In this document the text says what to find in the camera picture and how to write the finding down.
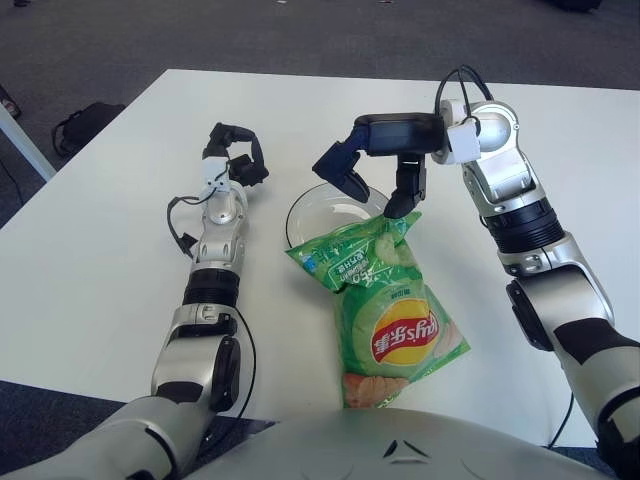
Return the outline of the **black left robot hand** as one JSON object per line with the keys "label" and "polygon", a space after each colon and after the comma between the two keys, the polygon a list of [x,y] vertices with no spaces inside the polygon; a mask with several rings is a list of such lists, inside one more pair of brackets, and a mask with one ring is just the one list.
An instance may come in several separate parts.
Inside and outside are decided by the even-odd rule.
{"label": "black left robot hand", "polygon": [[[249,143],[251,154],[229,156],[234,143]],[[208,186],[225,187],[229,181],[255,186],[269,175],[257,135],[250,129],[218,122],[202,153],[204,178]]]}

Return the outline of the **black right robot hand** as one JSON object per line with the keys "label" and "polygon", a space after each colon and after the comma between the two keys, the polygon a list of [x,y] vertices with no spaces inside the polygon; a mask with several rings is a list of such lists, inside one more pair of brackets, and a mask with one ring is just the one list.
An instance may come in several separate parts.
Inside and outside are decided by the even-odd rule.
{"label": "black right robot hand", "polygon": [[444,145],[442,117],[431,113],[367,114],[354,120],[349,136],[335,142],[312,171],[338,190],[361,203],[368,201],[369,187],[355,172],[362,152],[370,157],[397,159],[396,188],[384,216],[408,215],[426,197],[425,158]]}

